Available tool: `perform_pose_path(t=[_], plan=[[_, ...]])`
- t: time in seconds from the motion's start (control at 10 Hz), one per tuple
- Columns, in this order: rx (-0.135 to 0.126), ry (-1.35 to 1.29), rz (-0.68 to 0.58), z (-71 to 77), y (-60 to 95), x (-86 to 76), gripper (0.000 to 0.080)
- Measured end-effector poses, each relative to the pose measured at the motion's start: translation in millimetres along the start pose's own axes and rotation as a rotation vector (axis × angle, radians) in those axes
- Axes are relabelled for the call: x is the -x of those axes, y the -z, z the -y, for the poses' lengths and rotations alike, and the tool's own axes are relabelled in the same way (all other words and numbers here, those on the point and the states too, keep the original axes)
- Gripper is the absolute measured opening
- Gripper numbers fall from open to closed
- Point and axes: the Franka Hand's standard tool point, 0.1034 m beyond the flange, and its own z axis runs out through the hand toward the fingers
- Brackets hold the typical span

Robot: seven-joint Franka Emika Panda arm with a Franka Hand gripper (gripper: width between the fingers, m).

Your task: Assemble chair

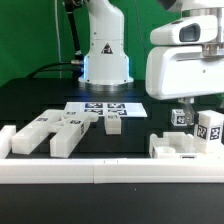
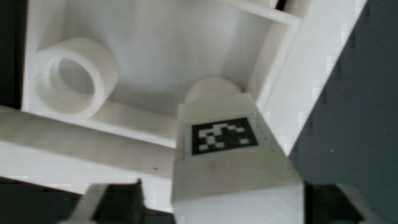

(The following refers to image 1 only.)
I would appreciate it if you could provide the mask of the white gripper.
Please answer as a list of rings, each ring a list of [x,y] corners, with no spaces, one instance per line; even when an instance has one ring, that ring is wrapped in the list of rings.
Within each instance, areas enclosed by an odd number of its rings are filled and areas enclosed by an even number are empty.
[[[155,99],[179,98],[185,123],[193,125],[193,97],[224,93],[224,58],[204,57],[201,46],[155,47],[148,55],[145,86]]]

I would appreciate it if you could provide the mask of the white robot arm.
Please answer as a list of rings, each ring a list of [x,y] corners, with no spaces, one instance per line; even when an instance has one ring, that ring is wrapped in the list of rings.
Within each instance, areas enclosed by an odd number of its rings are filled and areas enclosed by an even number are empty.
[[[181,18],[154,29],[145,88],[184,104],[191,125],[196,96],[224,93],[224,0],[157,0]],[[98,91],[130,85],[124,15],[109,0],[63,0],[74,41],[78,82]]]

